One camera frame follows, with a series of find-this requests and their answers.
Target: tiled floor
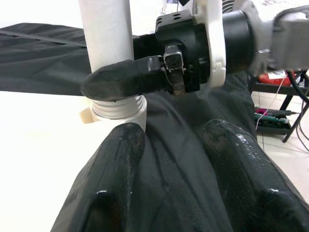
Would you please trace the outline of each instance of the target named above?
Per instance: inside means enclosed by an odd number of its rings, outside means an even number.
[[[253,92],[252,99],[255,106],[261,108],[268,108],[274,99],[275,94]],[[285,95],[279,94],[272,105],[272,109],[279,109],[283,103]],[[289,104],[288,110],[294,112],[301,111],[302,100],[294,96]],[[289,116],[290,123],[293,124],[298,115]],[[309,137],[309,113],[307,112],[302,121],[302,129]],[[301,135],[304,144],[309,148],[309,141]],[[302,194],[304,199],[309,203],[309,152],[303,147],[298,139],[296,132],[292,134],[286,143],[283,143],[283,135],[274,134],[258,134],[258,143],[270,158],[277,163],[277,165],[290,178],[298,191]]]

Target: black cloth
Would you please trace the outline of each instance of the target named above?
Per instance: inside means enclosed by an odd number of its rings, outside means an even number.
[[[0,31],[0,90],[80,94],[80,83],[90,74],[81,29],[18,24],[3,30],[40,38]],[[233,231],[199,133],[209,120],[224,119],[255,137],[246,73],[228,75],[220,88],[202,86],[181,97],[150,93],[146,99],[146,146],[128,226],[141,232]]]

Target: black metal rack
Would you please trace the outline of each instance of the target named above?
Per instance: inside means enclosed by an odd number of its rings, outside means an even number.
[[[300,72],[300,76],[304,80],[305,84],[304,84],[304,87],[299,87],[299,88],[301,89],[301,91],[304,94],[306,94],[307,87],[308,87],[308,79],[305,77],[305,75],[306,75],[305,71]],[[276,93],[277,90],[278,90],[278,85],[261,83],[261,82],[258,81],[257,77],[251,76],[248,80],[248,88],[249,88],[250,92],[257,91],[257,92],[266,92],[266,93]],[[294,88],[292,86],[281,86],[278,93],[286,95],[286,98],[285,98],[280,110],[286,110],[286,108],[288,107],[289,103],[291,102],[293,96],[298,96],[298,94],[296,93],[296,91],[294,90]],[[309,108],[309,104],[306,103],[305,107],[303,109],[303,114],[302,115],[300,114],[297,117],[297,120],[294,122],[293,125],[291,125],[290,123],[287,123],[285,125],[281,125],[280,127],[278,127],[278,126],[275,126],[271,123],[263,123],[263,124],[258,126],[257,131],[258,132],[269,132],[269,133],[274,133],[274,134],[286,135],[285,138],[283,139],[283,142],[285,143],[285,142],[288,141],[288,139],[290,138],[290,136],[292,135],[292,133],[294,132],[294,130],[298,126],[301,118],[306,113],[308,108]]]

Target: white pipe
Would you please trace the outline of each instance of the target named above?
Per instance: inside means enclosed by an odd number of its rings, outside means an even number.
[[[91,71],[126,59],[134,59],[129,0],[79,0]],[[145,129],[143,96],[117,102],[93,101],[95,120],[138,121]]]

